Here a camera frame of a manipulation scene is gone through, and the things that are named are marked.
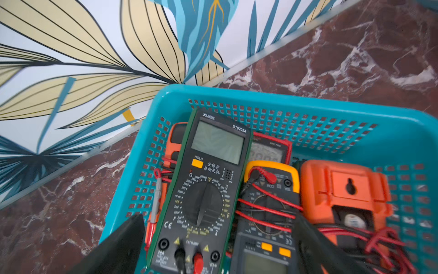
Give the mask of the orange multimeter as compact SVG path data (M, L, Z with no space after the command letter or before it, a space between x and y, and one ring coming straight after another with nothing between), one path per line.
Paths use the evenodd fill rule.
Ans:
M149 213L146 227L146 251L148 251L151 246L152 239L159 220L159 215L163 209L168 185L171 183L171 177L176 168L177 158L181 150L181 144L183 141L186 127L187 122L176 123L172 126L166 143L163 163L160 165L160 168L154 169L156 188L154 192L151 212Z

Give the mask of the yellow multimeter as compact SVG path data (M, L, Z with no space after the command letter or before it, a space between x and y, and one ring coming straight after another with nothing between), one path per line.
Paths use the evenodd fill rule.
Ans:
M302 212L298 171L287 164L250 161L238 198L229 273L297 274L292 232Z

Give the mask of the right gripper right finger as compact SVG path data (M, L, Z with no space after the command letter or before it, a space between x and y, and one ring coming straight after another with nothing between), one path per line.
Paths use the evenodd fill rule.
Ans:
M301 214L295 216L292 231L300 274L370 274L319 232Z

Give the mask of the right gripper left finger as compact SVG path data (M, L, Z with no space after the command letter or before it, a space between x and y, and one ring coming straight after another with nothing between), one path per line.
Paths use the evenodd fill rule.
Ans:
M133 274L146 229L143 215L133 215L109 235L80 263L71 274Z

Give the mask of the green black dial multimeter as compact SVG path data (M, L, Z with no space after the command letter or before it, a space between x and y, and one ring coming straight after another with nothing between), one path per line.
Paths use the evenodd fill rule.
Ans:
M231 118L193 110L147 252L149 274L222 272L252 138Z

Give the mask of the red multimeter with display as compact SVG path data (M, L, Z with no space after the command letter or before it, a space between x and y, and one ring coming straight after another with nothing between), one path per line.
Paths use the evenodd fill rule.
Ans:
M271 161L290 164L292 149L293 144L288 140L254 132L248 161Z

